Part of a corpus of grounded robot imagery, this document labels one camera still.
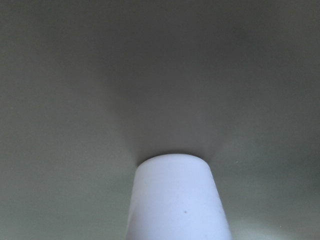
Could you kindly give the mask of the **pink plastic cup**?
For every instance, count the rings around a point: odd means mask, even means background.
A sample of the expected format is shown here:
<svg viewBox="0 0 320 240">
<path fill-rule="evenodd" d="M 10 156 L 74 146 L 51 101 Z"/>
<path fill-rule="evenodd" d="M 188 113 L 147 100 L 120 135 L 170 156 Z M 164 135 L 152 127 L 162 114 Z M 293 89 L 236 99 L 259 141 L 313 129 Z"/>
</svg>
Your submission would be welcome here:
<svg viewBox="0 0 320 240">
<path fill-rule="evenodd" d="M 177 153 L 141 163 L 133 181 L 126 239 L 232 239 L 209 165 Z"/>
</svg>

